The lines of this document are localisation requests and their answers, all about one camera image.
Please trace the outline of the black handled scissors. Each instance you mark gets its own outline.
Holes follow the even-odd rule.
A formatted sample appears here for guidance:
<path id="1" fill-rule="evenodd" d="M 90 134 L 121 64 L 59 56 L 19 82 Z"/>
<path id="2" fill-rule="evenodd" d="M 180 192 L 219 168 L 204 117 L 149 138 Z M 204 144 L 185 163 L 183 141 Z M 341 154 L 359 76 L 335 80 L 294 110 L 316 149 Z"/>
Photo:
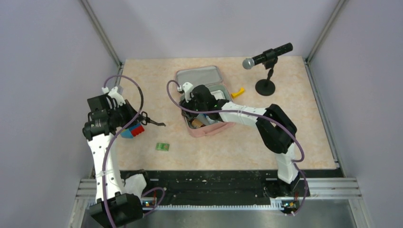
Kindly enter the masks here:
<path id="1" fill-rule="evenodd" d="M 159 122 L 156 122 L 156 121 L 152 120 L 152 119 L 148 116 L 148 113 L 145 112 L 145 111 L 142 111 L 142 112 L 141 112 L 141 116 L 142 116 L 142 118 L 141 118 L 141 124 L 144 125 L 144 126 L 146 126 L 146 125 L 148 125 L 148 124 L 153 124 L 153 125 L 156 125 L 156 126 L 164 126 L 164 127 L 166 126 L 165 123 L 159 123 Z"/>

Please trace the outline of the pink medicine case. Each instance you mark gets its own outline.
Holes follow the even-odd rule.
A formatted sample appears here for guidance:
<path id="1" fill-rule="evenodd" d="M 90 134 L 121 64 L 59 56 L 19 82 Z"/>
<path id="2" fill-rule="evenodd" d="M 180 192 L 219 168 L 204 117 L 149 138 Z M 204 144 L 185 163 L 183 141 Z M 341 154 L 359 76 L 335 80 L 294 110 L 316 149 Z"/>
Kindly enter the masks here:
<path id="1" fill-rule="evenodd" d="M 217 66 L 182 69 L 176 72 L 175 80 L 185 86 L 179 105 L 186 109 L 206 112 L 220 99 L 232 100 Z M 219 114 L 194 114 L 182 110 L 182 116 L 194 138 L 212 136 L 235 125 L 223 122 Z"/>

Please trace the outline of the brown bottle orange cap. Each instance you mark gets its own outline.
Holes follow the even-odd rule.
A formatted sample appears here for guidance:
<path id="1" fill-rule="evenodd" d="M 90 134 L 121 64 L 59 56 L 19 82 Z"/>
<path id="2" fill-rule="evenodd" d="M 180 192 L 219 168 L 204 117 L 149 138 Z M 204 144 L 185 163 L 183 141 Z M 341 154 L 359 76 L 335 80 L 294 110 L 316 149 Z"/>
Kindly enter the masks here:
<path id="1" fill-rule="evenodd" d="M 205 127 L 206 125 L 203 122 L 201 122 L 199 119 L 195 118 L 195 119 L 191 120 L 191 126 L 194 129 L 199 129 L 199 128 Z"/>

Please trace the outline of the white blue dropper bottle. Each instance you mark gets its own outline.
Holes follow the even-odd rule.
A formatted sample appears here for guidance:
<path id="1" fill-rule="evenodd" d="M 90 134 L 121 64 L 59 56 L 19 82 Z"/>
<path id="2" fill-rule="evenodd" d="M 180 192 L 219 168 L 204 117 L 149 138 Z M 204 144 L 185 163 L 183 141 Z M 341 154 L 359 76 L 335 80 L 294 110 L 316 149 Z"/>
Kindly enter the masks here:
<path id="1" fill-rule="evenodd" d="M 209 124 L 215 124 L 218 121 L 211 119 L 207 114 L 204 115 Z"/>

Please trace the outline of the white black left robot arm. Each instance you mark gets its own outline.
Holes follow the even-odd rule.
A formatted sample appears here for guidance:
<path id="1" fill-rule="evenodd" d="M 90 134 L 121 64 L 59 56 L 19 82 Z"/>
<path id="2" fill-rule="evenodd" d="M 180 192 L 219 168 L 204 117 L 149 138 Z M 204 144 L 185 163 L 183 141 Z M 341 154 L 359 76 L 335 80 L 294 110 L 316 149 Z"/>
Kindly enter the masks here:
<path id="1" fill-rule="evenodd" d="M 93 156 L 96 179 L 96 203 L 89 212 L 102 227 L 117 228 L 143 218 L 141 197 L 153 188 L 140 172 L 134 175 L 133 188 L 126 190 L 113 145 L 120 132 L 133 125 L 138 112 L 119 94 L 107 93 L 87 102 L 91 111 L 82 132 Z"/>

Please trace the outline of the white gauze packet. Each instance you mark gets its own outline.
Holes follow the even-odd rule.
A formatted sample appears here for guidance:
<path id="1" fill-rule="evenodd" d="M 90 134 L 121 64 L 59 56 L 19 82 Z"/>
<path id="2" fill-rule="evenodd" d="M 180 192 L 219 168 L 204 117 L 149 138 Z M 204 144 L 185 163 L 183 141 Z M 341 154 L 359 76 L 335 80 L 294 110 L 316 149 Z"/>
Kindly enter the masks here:
<path id="1" fill-rule="evenodd" d="M 226 99 L 225 94 L 221 90 L 212 91 L 211 94 L 215 97 L 215 99 Z"/>

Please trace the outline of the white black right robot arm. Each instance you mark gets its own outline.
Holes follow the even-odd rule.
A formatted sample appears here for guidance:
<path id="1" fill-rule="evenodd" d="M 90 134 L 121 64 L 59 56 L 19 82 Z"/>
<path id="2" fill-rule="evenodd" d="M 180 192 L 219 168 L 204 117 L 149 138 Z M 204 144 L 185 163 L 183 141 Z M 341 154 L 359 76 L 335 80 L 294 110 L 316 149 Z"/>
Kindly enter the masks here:
<path id="1" fill-rule="evenodd" d="M 213 122 L 237 123 L 256 128 L 264 145 L 275 154 L 278 165 L 279 191 L 291 196 L 298 189 L 298 171 L 294 166 L 297 128 L 276 104 L 268 108 L 238 105 L 227 99 L 217 99 L 205 85 L 186 82 L 178 87 L 184 94 L 179 105 L 185 117 L 206 115 Z"/>

